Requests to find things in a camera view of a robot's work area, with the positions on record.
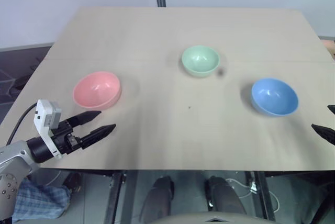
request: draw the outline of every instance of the tabletop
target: tabletop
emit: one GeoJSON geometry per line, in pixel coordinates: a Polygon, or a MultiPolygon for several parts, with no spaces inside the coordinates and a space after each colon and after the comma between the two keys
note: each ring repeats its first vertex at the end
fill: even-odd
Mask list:
{"type": "MultiPolygon", "coordinates": [[[[83,136],[116,123],[99,143],[43,167],[68,169],[334,170],[335,147],[311,124],[335,127],[335,65],[304,17],[284,9],[83,8],[37,68],[0,125],[5,144],[23,111],[54,100],[66,119],[78,80],[118,75],[119,102],[78,127],[83,136]],[[219,70],[197,79],[180,63],[189,46],[221,56],[219,70]],[[250,103],[252,84],[281,79],[299,97],[297,112],[272,118],[250,103]]],[[[37,136],[33,113],[14,141],[37,136]]]]}

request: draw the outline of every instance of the bowl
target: bowl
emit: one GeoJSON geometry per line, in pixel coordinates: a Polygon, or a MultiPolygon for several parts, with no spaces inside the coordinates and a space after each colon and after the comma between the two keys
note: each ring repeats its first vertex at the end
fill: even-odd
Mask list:
{"type": "Polygon", "coordinates": [[[218,67],[220,57],[213,49],[198,45],[184,51],[182,62],[190,75],[205,77],[211,75],[218,67]]]}
{"type": "Polygon", "coordinates": [[[120,80],[109,72],[95,72],[82,78],[73,90],[73,100],[90,110],[104,110],[115,104],[121,95],[120,80]]]}
{"type": "Polygon", "coordinates": [[[298,96],[285,82],[278,79],[260,79],[252,86],[252,104],[269,116],[287,116],[298,108],[298,96]]]}

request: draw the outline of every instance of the green bowl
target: green bowl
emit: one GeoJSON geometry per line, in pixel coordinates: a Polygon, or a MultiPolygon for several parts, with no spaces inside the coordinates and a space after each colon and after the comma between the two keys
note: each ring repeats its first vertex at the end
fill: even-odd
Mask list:
{"type": "Polygon", "coordinates": [[[184,51],[182,62],[192,76],[205,77],[211,75],[219,66],[220,57],[213,49],[198,45],[184,51]]]}

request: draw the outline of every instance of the pink bowl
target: pink bowl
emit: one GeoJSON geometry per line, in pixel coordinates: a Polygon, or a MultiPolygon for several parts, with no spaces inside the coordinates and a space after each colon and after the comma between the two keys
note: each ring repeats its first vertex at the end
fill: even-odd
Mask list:
{"type": "Polygon", "coordinates": [[[81,79],[73,90],[73,100],[86,109],[104,110],[121,95],[120,80],[109,72],[95,72],[81,79]]]}

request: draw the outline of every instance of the blue bowl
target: blue bowl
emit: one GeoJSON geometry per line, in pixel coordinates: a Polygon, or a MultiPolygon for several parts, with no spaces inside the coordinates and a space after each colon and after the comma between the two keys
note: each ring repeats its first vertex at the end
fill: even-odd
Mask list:
{"type": "Polygon", "coordinates": [[[287,116],[298,108],[295,91],[278,79],[260,79],[252,86],[252,105],[269,116],[287,116]]]}

